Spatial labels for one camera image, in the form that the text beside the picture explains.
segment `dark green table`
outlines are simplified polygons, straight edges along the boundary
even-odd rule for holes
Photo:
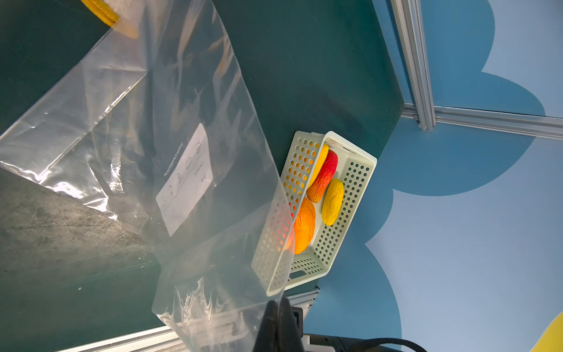
[[[403,100],[371,1],[215,4],[278,168],[297,130],[333,130],[379,157]],[[106,31],[79,0],[0,0],[0,130]],[[150,312],[160,267],[136,235],[6,171],[0,202],[0,350],[161,324]]]

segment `yellow fruit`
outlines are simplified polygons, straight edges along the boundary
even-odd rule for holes
[[[323,222],[327,226],[332,226],[338,218],[340,208],[342,208],[342,200],[344,199],[344,184],[341,180],[334,179],[330,182],[327,188],[327,193],[324,196]]]
[[[319,175],[320,168],[324,164],[324,160],[327,158],[328,154],[328,145],[323,144],[323,148],[320,150],[319,153],[319,160],[317,160],[317,164],[315,165],[315,169],[313,170],[313,174],[311,175],[311,181],[309,184],[312,185],[315,182],[316,177]]]

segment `white label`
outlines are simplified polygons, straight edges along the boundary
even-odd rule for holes
[[[200,123],[176,168],[157,195],[158,207],[168,235],[172,236],[186,220],[212,181],[207,133]]]

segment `clear plastic bag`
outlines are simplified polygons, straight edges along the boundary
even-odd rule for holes
[[[137,1],[0,137],[0,164],[139,233],[153,312],[188,348],[252,349],[292,214],[210,0]]]

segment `black cable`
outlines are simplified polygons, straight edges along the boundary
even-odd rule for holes
[[[350,346],[348,352],[365,352],[370,348],[374,348],[385,344],[406,346],[415,352],[427,352],[424,348],[420,347],[414,342],[403,340],[402,338],[373,338],[371,340],[360,341],[357,344],[353,344],[352,346]]]

